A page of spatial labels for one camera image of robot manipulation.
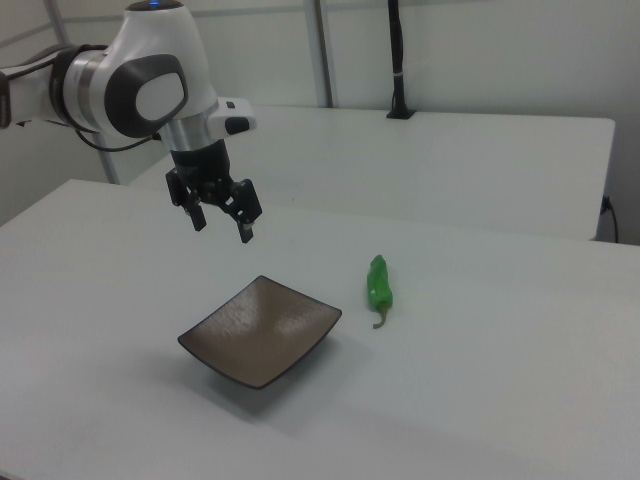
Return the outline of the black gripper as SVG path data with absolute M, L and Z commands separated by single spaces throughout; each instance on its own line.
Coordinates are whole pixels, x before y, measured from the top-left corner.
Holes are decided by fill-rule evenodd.
M 171 202 L 190 217 L 194 230 L 206 226 L 200 201 L 221 205 L 238 228 L 243 244 L 253 238 L 253 225 L 263 213 L 251 180 L 234 182 L 230 176 L 230 160 L 224 140 L 199 150 L 171 151 L 175 167 L 165 179 Z

